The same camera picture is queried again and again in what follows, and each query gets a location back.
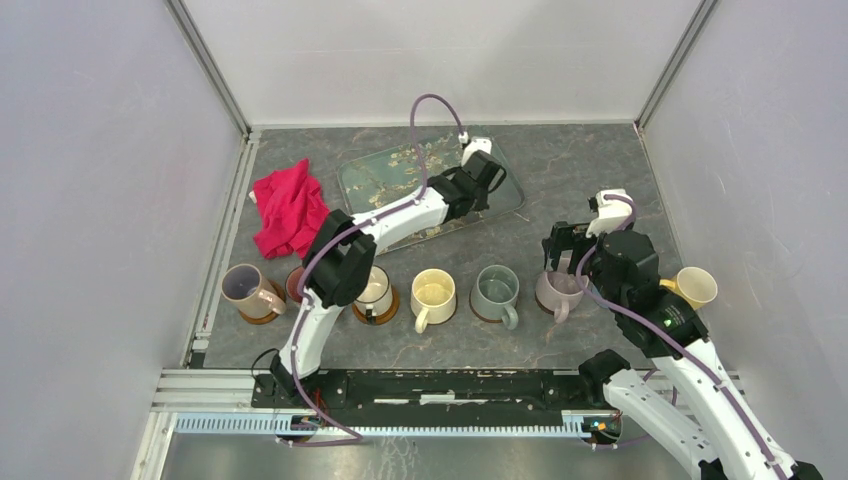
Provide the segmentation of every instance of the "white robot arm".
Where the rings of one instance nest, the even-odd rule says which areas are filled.
[[[408,202],[415,197],[416,194],[411,194],[409,197],[402,198],[396,202],[390,203],[382,208],[373,210],[367,213],[362,213],[353,216],[355,223],[371,222],[371,219],[377,217],[380,213],[391,210]],[[380,252],[389,245],[425,228],[441,225],[445,221],[445,216],[448,213],[448,204],[445,203],[444,197],[433,188],[427,188],[424,196],[417,204],[390,215],[382,220],[375,221],[364,227],[361,231],[364,235],[371,235],[376,244],[376,251]],[[315,290],[307,287],[306,293],[312,298],[321,298]],[[327,342],[327,337],[333,329],[341,311],[346,305],[331,305],[324,307],[320,303],[301,308],[309,309],[306,315],[299,314],[298,322],[303,322],[300,338],[298,339],[298,348],[295,355],[297,359],[297,374],[300,378],[312,375],[318,370],[321,364],[321,352],[324,351],[324,344]],[[291,368],[291,349],[294,335],[290,335],[285,347],[280,351],[280,360],[283,366],[289,372]]]
[[[298,313],[295,329],[279,357],[288,374],[298,378],[313,374],[321,363],[321,352],[336,319],[347,305],[365,288],[368,273],[376,252],[426,228],[465,216],[470,211],[488,208],[487,196],[497,189],[506,171],[491,156],[492,141],[474,137],[463,148],[462,163],[429,180],[423,195],[410,194],[396,202],[370,212],[348,217],[341,211],[330,214],[313,243],[306,261],[321,247],[350,225],[364,225],[356,239],[350,241],[347,254],[328,253],[319,260],[312,278],[306,284],[306,296],[316,299],[304,302]],[[401,205],[410,204],[399,209]],[[297,345],[294,332],[300,328]],[[295,351],[296,368],[291,365]]]
[[[599,197],[630,201],[621,192]],[[591,201],[591,208],[625,208],[600,200]],[[601,297],[596,300],[615,313],[624,336],[671,380],[698,424],[651,391],[611,350],[580,366],[590,397],[636,420],[693,478],[820,480],[816,468],[796,462],[751,411],[693,308],[660,287],[659,257],[650,239],[630,226],[598,233],[593,226],[599,223],[555,224],[542,243],[546,262],[572,250],[568,271],[589,276]]]

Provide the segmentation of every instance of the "white enclosure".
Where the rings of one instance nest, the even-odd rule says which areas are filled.
[[[796,458],[842,478],[848,377],[848,74],[840,2],[723,2],[647,127],[684,261],[749,401]]]
[[[240,138],[164,5],[0,15],[0,478],[131,471]]]
[[[253,125],[629,122],[697,0],[188,0]],[[438,106],[421,121],[443,121]]]
[[[6,3],[0,478],[131,471],[245,151],[228,114],[401,125],[424,92],[467,123],[632,123],[661,98],[642,139],[684,261],[718,280],[719,352],[784,447],[844,476],[848,4],[718,2],[687,50],[712,2]]]

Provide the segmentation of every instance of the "red cloth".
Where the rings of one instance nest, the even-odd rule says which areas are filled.
[[[277,170],[253,184],[262,230],[253,241],[265,258],[297,252],[306,256],[330,211],[321,198],[321,184],[309,175],[309,159]]]

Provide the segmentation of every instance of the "gray-green mug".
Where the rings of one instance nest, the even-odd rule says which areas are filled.
[[[480,272],[471,289],[471,310],[480,320],[503,322],[507,330],[518,326],[518,275],[503,265],[490,265]]]

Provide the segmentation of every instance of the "coffee mug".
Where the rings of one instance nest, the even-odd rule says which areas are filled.
[[[227,270],[221,279],[221,293],[250,323],[268,323],[286,311],[283,289],[247,263]]]
[[[295,268],[291,272],[289,272],[289,276],[286,277],[286,295],[292,299],[292,301],[298,305],[303,302],[303,297],[297,293],[297,282],[300,281],[300,277],[303,276],[304,268],[302,266]]]
[[[369,325],[382,325],[397,313],[395,289],[389,275],[380,267],[371,267],[365,290],[356,297],[354,314]]]
[[[589,277],[584,275],[582,280],[588,282]],[[574,275],[565,272],[542,272],[536,281],[536,303],[542,310],[552,314],[556,323],[564,322],[582,298],[583,291],[580,290]]]
[[[692,309],[697,310],[715,300],[718,295],[718,284],[703,268],[686,267],[671,280],[660,280],[660,286],[671,290],[683,297]]]
[[[480,320],[518,326],[518,275],[503,265],[490,265],[477,275],[471,290],[471,311]]]
[[[456,284],[444,270],[431,268],[412,281],[412,313],[415,331],[424,333],[427,325],[445,323],[456,312]]]

